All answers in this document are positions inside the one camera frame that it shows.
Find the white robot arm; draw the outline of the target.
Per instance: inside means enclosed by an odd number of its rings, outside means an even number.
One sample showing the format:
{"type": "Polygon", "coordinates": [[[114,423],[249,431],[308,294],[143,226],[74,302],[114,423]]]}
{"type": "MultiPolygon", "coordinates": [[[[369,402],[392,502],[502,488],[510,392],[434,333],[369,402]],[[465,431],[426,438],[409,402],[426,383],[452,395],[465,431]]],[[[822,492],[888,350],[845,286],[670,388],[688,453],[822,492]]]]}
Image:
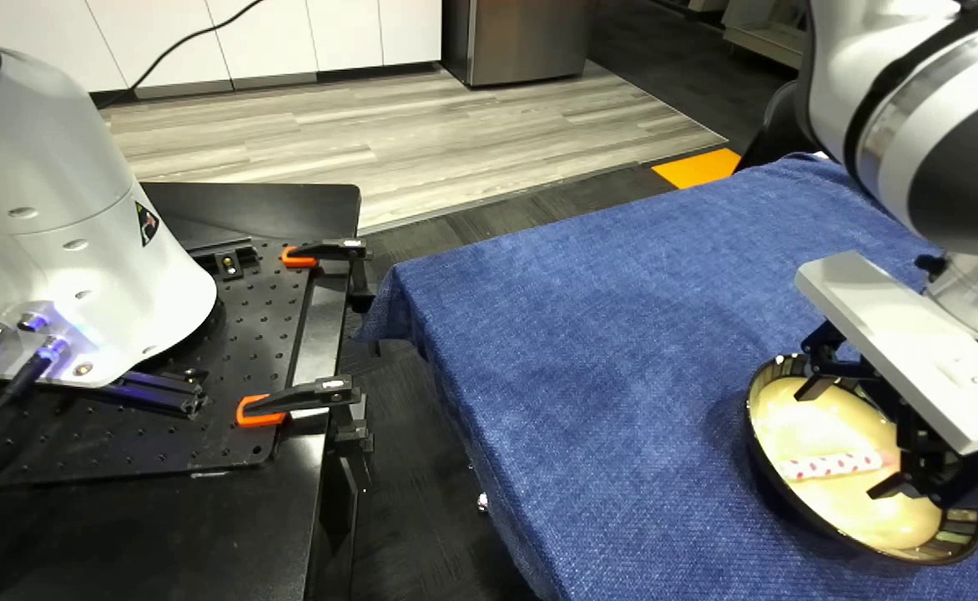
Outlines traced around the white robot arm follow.
{"type": "Polygon", "coordinates": [[[902,463],[871,492],[978,503],[978,0],[803,0],[802,73],[764,112],[746,167],[816,152],[927,250],[921,286],[845,250],[796,267],[822,328],[822,395],[874,392],[902,463]]]}

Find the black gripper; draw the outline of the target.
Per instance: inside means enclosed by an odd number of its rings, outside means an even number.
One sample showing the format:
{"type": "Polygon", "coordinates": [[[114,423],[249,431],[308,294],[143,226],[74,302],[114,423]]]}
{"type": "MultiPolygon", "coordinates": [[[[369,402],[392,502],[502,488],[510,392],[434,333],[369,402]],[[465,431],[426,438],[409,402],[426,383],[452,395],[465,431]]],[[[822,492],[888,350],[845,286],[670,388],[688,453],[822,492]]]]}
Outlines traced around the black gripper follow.
{"type": "Polygon", "coordinates": [[[955,452],[927,417],[867,361],[839,361],[845,333],[822,320],[803,340],[802,359],[806,380],[795,402],[816,402],[834,383],[853,383],[856,395],[892,417],[896,463],[883,481],[867,488],[867,498],[927,498],[939,509],[978,509],[978,452],[955,452]]]}

